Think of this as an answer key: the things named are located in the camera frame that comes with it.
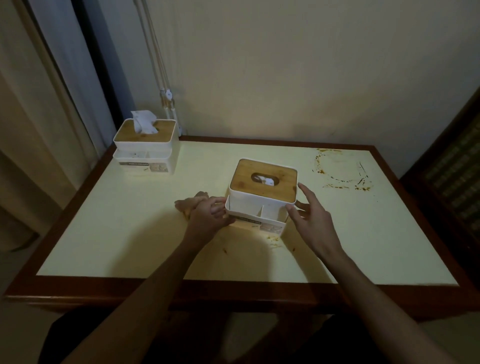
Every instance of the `person's right hand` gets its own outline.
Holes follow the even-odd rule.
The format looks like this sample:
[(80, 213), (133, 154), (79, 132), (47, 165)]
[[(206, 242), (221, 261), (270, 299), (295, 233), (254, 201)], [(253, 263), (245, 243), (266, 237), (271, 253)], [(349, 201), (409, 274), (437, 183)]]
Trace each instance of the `person's right hand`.
[(307, 186), (299, 183), (299, 188), (307, 197), (307, 204), (297, 201), (295, 206), (287, 205), (287, 212), (302, 239), (322, 260), (344, 255), (340, 240), (333, 226), (332, 216), (325, 211), (315, 194)]

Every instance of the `table top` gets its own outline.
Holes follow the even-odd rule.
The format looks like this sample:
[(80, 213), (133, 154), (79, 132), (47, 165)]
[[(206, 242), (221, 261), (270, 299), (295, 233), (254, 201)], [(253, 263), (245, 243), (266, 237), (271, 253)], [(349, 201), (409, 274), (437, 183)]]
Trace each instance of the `table top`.
[[(297, 169), (298, 180), (331, 212), (346, 252), (374, 283), (386, 285), (393, 295), (403, 292), (397, 301), (412, 309), (415, 304), (416, 310), (443, 295), (450, 301), (442, 309), (471, 310), (480, 303), (374, 147), (182, 139), (172, 176), (126, 175), (111, 160), (114, 147), (109, 149), (7, 297), (37, 303), (121, 302), (180, 243), (186, 221), (173, 202), (198, 191), (225, 195), (238, 160), (251, 158)], [(301, 191), (297, 198), (306, 202)], [(291, 222), (281, 237), (228, 227), (197, 256), (173, 305), (260, 311), (333, 305), (335, 311), (346, 307), (335, 282)], [(329, 297), (323, 305), (321, 294)]]

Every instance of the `tissue box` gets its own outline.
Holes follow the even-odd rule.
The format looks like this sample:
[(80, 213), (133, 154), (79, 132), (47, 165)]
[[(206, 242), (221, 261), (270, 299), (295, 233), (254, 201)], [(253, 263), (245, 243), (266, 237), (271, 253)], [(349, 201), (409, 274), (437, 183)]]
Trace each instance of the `tissue box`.
[(156, 120), (156, 134), (136, 133), (133, 119), (127, 119), (115, 134), (113, 154), (125, 172), (133, 175), (173, 174), (180, 152), (175, 120)]
[(225, 209), (237, 221), (232, 226), (281, 235), (297, 200), (298, 172), (292, 167), (240, 159), (228, 187)]

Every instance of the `brown wooden table border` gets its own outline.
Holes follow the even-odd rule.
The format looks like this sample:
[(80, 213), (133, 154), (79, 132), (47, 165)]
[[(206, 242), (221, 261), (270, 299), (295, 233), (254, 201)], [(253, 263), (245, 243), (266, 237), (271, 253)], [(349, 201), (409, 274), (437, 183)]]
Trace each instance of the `brown wooden table border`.
[[(183, 136), (182, 141), (236, 143), (268, 146), (300, 146), (310, 148), (368, 150), (387, 176), (410, 213), (413, 215), (432, 246), (440, 255), (457, 286), (380, 285), (395, 302), (409, 314), (418, 318), (435, 318), (480, 310), (480, 294), (460, 265), (450, 255), (413, 199), (403, 189), (374, 146), (343, 145), (278, 140), (235, 139), (201, 136)], [(49, 308), (78, 305), (115, 306), (128, 297), (143, 279), (37, 276), (36, 273), (70, 224), (78, 209), (112, 159), (116, 147), (112, 145), (100, 159), (52, 226), (31, 258), (24, 265), (5, 292), (11, 301), (21, 301)], [(349, 311), (349, 305), (337, 284), (281, 283), (184, 280), (171, 309), (228, 310), (228, 311), (298, 311), (338, 313)]]

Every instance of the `tissue box lid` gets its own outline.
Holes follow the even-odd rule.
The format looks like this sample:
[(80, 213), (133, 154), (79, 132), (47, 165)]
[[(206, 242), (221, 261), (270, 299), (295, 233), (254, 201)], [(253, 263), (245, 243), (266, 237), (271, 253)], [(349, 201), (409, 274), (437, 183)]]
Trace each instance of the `tissue box lid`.
[(157, 120), (153, 123), (153, 126), (158, 130), (157, 134), (136, 133), (133, 119), (127, 119), (123, 122), (113, 140), (115, 142), (168, 143), (172, 139), (175, 129), (174, 120)]
[(294, 203), (297, 199), (297, 171), (290, 167), (240, 159), (230, 189)]

